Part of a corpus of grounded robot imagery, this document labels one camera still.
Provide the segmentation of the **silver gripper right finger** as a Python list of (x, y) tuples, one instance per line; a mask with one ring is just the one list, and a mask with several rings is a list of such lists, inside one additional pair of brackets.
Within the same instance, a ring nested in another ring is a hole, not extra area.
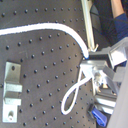
[(112, 47), (103, 48), (101, 51), (90, 52), (90, 59), (109, 60), (109, 65), (116, 65), (128, 60), (128, 37), (123, 38)]

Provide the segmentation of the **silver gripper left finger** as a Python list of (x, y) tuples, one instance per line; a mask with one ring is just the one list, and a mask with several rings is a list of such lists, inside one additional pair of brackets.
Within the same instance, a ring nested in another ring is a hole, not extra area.
[(115, 72), (103, 60), (84, 60), (80, 64), (84, 75), (92, 78), (93, 94), (96, 94), (102, 84), (107, 84), (114, 93), (118, 93), (118, 86), (113, 78)]

